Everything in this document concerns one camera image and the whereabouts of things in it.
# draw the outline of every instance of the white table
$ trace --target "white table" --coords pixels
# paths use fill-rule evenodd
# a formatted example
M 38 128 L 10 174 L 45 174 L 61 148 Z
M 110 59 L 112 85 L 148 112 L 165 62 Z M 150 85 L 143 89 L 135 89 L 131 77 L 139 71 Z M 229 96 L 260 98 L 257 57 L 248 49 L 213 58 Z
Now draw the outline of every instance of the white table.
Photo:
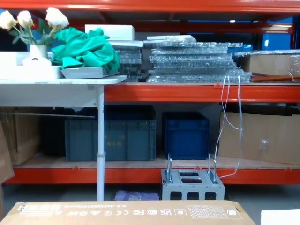
M 97 200 L 104 200 L 104 85 L 117 84 L 127 76 L 103 79 L 53 81 L 0 80 L 0 105 L 23 107 L 97 107 Z

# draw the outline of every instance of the white table leg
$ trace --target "white table leg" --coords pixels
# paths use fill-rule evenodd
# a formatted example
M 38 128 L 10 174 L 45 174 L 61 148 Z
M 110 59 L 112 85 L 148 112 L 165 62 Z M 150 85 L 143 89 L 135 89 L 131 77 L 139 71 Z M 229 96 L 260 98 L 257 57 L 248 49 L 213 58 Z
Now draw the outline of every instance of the white table leg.
M 104 152 L 104 87 L 96 86 L 98 108 L 98 154 L 97 154 L 97 201 L 104 201 L 104 175 L 105 175 L 105 152 Z

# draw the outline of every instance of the purple bag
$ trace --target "purple bag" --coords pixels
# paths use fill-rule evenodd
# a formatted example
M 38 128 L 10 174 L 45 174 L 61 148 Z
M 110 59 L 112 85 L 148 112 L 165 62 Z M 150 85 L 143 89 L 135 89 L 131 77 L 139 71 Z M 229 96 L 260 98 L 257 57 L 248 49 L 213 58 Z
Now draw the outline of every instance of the purple bag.
M 157 193 L 118 191 L 115 201 L 157 201 Z

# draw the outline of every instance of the gray plastic crate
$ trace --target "gray plastic crate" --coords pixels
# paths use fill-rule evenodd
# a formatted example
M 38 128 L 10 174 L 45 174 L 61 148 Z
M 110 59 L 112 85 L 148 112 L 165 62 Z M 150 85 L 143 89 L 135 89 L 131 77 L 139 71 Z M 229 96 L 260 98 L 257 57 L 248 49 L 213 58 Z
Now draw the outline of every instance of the gray plastic crate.
M 67 161 L 96 161 L 97 120 L 65 121 Z M 149 161 L 156 155 L 155 120 L 105 121 L 106 161 Z

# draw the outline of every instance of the green cloth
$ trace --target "green cloth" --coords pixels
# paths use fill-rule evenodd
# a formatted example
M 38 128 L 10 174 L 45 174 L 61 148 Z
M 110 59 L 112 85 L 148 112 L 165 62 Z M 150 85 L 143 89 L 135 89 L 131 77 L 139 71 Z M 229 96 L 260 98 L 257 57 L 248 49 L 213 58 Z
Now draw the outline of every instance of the green cloth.
M 115 72 L 120 67 L 118 53 L 101 29 L 91 30 L 86 34 L 75 28 L 68 28 L 57 32 L 56 38 L 64 44 L 52 49 L 52 62 L 62 69 L 105 67 L 108 72 Z

